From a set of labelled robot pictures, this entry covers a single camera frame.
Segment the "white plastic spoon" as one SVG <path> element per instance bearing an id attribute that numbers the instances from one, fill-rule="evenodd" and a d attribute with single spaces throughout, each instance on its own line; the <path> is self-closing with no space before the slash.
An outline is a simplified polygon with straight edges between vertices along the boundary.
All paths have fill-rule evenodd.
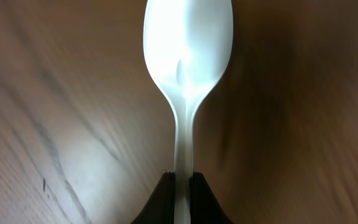
<path id="1" fill-rule="evenodd" d="M 175 118 L 174 223 L 190 223 L 195 114 L 222 78 L 232 51 L 231 0 L 148 0 L 144 58 Z"/>

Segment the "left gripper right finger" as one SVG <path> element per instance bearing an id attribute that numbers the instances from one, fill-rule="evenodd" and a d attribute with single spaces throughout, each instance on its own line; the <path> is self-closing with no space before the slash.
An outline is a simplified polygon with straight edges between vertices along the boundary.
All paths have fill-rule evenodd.
<path id="1" fill-rule="evenodd" d="M 191 224 L 232 224 L 202 173 L 194 172 L 189 186 Z"/>

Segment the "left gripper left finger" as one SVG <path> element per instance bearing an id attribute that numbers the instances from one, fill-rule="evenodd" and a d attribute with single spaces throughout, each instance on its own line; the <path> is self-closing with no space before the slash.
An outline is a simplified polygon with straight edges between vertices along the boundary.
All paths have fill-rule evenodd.
<path id="1" fill-rule="evenodd" d="M 165 172 L 147 203 L 131 224 L 173 224 L 175 210 L 175 173 Z"/>

